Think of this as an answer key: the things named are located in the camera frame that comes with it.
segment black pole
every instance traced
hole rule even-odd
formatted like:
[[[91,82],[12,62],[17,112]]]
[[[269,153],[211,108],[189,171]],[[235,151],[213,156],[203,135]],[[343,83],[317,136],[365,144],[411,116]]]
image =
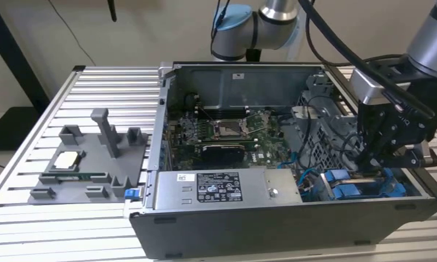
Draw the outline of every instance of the black pole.
[[[41,115],[49,105],[44,88],[32,71],[31,65],[9,32],[8,26],[0,16],[0,55],[12,74],[31,100],[31,103]]]

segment gray 3d-printed holder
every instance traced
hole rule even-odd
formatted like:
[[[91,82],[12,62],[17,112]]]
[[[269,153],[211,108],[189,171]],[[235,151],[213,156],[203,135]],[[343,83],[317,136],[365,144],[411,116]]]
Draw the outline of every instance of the gray 3d-printed holder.
[[[91,114],[100,134],[83,134],[79,126],[63,127],[61,144],[31,191],[31,204],[119,203],[124,191],[137,186],[148,135],[135,127],[119,134],[107,117],[107,109]],[[77,152],[77,166],[57,169],[57,157],[67,151]]]

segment white label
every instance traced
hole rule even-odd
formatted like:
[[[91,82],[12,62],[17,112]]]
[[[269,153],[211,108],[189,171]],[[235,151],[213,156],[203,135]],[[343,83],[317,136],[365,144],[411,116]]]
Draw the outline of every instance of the white label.
[[[232,75],[233,79],[244,79],[245,78],[245,74],[244,73],[237,73]]]
[[[176,181],[179,182],[195,182],[196,174],[177,174]]]

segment green circuit board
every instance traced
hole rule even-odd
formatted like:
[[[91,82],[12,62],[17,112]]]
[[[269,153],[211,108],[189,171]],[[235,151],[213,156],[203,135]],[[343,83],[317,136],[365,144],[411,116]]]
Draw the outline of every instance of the green circuit board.
[[[252,111],[244,119],[193,120],[180,119],[173,124],[173,170],[235,169],[265,166],[276,168],[289,161],[291,152],[280,130],[277,117],[265,111]],[[201,165],[201,149],[208,145],[243,146],[243,162],[228,166]]]

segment silver robot arm segment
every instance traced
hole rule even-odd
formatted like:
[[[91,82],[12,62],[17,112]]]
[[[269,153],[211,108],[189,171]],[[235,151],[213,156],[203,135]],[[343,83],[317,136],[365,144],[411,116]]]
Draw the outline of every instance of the silver robot arm segment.
[[[259,11],[237,26],[217,28],[212,54],[223,61],[245,57],[247,49],[279,49],[287,43],[296,26],[296,1],[267,0]]]

